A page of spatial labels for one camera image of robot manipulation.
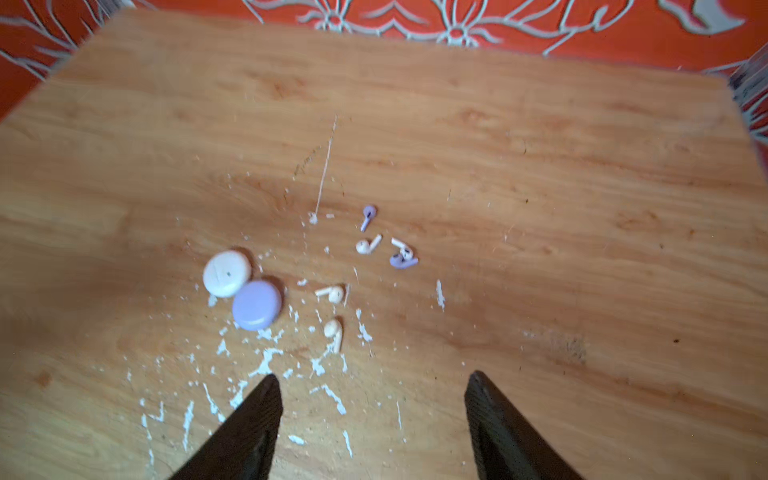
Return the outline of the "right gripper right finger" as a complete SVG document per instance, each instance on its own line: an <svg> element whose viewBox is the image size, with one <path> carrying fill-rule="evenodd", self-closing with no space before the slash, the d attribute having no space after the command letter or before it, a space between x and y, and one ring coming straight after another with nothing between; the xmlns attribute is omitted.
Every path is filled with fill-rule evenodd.
<svg viewBox="0 0 768 480"><path fill-rule="evenodd" d="M482 371L469 376L464 403L480 479L579 479Z"/></svg>

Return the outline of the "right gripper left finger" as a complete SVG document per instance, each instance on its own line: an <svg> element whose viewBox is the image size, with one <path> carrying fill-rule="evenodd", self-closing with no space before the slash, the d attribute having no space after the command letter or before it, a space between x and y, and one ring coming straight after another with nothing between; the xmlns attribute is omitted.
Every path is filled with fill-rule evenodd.
<svg viewBox="0 0 768 480"><path fill-rule="evenodd" d="M174 479L267 479L283 403L278 378L267 375Z"/></svg>

